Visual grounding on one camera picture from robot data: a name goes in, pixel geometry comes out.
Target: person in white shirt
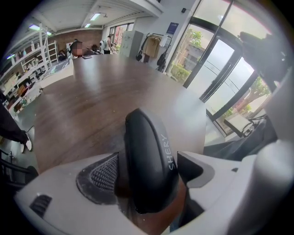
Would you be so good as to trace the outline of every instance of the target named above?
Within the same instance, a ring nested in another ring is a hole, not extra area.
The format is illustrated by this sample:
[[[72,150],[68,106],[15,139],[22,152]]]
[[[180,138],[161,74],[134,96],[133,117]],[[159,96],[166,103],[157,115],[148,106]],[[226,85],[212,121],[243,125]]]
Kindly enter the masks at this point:
[[[110,54],[110,48],[111,48],[111,43],[110,43],[111,36],[109,35],[105,40],[104,40],[104,54]]]

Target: black bag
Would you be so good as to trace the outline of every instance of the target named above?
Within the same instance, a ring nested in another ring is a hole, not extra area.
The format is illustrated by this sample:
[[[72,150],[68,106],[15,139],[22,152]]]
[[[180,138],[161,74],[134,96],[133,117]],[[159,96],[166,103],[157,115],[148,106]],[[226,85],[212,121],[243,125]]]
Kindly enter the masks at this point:
[[[142,51],[140,50],[138,55],[136,55],[136,60],[140,61],[142,59]]]
[[[160,58],[157,60],[157,65],[158,66],[162,66],[166,63],[166,59],[165,59],[165,56],[166,56],[166,51],[160,56]]]
[[[143,51],[143,49],[144,49],[144,45],[145,45],[145,43],[147,42],[147,39],[149,38],[150,36],[147,36],[146,38],[145,38],[145,40],[144,40],[144,42],[143,42],[143,44],[142,44],[142,46],[141,46],[141,50],[139,51],[139,53],[136,55],[136,60],[137,61],[140,61],[141,59],[142,59],[142,51]]]

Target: tree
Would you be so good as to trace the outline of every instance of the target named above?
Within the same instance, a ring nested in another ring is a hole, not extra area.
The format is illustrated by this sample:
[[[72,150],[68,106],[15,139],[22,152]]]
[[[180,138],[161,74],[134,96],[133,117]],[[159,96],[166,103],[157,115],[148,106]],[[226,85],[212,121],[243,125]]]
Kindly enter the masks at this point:
[[[242,114],[246,114],[246,113],[249,113],[251,111],[251,106],[250,105],[246,105],[244,107],[244,109],[241,111]]]
[[[264,95],[269,95],[271,92],[267,85],[262,83],[261,77],[258,77],[251,86],[251,92],[247,98],[237,107],[237,110],[242,111],[249,103]]]
[[[201,38],[202,34],[200,31],[189,29],[187,33],[187,38],[190,39],[190,43],[198,48],[201,48]]]

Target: white sneaker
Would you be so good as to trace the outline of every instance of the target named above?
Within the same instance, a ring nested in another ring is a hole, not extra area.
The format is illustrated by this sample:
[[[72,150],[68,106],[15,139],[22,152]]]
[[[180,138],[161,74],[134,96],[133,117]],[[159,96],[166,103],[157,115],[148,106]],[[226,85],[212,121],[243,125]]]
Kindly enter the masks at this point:
[[[29,151],[32,150],[32,142],[31,142],[31,140],[29,139],[29,137],[28,137],[28,141],[26,142],[26,147],[28,148]]]
[[[23,153],[23,151],[24,151],[24,145],[20,144],[20,152]]]

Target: white wall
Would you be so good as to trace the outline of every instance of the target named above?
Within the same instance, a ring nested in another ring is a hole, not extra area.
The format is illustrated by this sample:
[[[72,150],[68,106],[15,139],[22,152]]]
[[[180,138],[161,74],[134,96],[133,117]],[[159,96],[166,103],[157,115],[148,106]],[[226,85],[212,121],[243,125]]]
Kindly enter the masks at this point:
[[[147,33],[165,35],[171,22],[179,24],[173,36],[171,47],[168,50],[167,65],[199,1],[200,0],[162,0],[160,3],[164,7],[164,13],[160,17],[142,17],[136,19],[134,30],[144,33],[144,39]],[[185,13],[181,12],[182,8],[187,9]],[[156,59],[150,59],[148,64],[152,68],[157,68],[156,62],[164,51],[165,48],[161,47],[158,57]]]

